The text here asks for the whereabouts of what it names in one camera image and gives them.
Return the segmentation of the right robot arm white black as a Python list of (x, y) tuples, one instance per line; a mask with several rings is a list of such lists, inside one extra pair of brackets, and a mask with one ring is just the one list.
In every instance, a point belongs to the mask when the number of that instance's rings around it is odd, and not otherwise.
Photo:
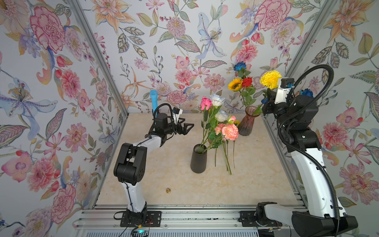
[[(311, 72), (323, 69), (328, 73), (324, 87), (316, 96), (295, 88)], [(323, 162), (318, 136), (309, 127), (318, 113), (317, 101), (326, 93), (334, 79), (334, 70), (326, 64), (305, 71), (297, 80), (284, 78), (277, 71), (266, 72), (261, 84), (267, 87), (263, 115), (273, 114), (277, 134), (291, 154), (308, 199), (308, 209), (297, 211), (276, 202), (261, 202), (256, 208), (256, 221), (278, 222), (292, 228), (300, 237), (337, 237), (358, 228), (356, 217), (347, 215), (340, 203), (332, 180)]]

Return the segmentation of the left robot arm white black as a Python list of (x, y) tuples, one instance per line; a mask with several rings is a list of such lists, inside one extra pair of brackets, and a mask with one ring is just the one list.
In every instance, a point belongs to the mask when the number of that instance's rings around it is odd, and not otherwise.
[(187, 135), (194, 127), (181, 118), (182, 109), (164, 103), (153, 111), (153, 123), (142, 141), (131, 144), (123, 143), (114, 166), (114, 176), (125, 190), (128, 206), (120, 219), (121, 227), (141, 226), (148, 222), (147, 202), (143, 196), (142, 181), (147, 155), (162, 147), (169, 139), (168, 135)]

